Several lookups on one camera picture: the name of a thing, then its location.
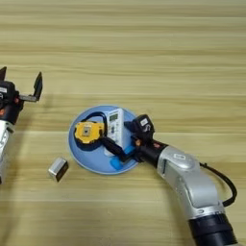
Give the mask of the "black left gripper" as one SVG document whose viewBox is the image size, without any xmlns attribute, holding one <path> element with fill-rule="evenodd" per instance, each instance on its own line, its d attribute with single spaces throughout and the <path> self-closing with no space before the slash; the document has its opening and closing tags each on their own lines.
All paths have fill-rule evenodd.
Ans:
<svg viewBox="0 0 246 246">
<path fill-rule="evenodd" d="M 6 77 L 7 66 L 0 69 L 0 81 L 4 81 Z M 15 124 L 20 112 L 23 110 L 25 102 L 36 102 L 39 100 L 42 92 L 42 73 L 39 72 L 34 85 L 34 94 L 19 95 L 13 99 L 12 102 L 1 105 L 0 104 L 0 120 Z"/>
</svg>

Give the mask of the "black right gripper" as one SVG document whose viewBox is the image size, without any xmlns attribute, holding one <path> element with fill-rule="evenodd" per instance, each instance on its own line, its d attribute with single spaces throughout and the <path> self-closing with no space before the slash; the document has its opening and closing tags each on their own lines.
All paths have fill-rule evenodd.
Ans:
<svg viewBox="0 0 246 246">
<path fill-rule="evenodd" d="M 133 121 L 126 121 L 124 126 L 130 132 L 135 132 L 135 124 Z M 101 142 L 108 151 L 118 156 L 123 162 L 135 160 L 136 162 L 148 162 L 153 166 L 158 165 L 160 154 L 167 147 L 167 144 L 154 139 L 151 139 L 150 141 L 143 141 L 142 139 L 133 137 L 133 149 L 129 152 L 124 152 L 121 146 L 117 145 L 107 136 L 102 137 Z"/>
</svg>

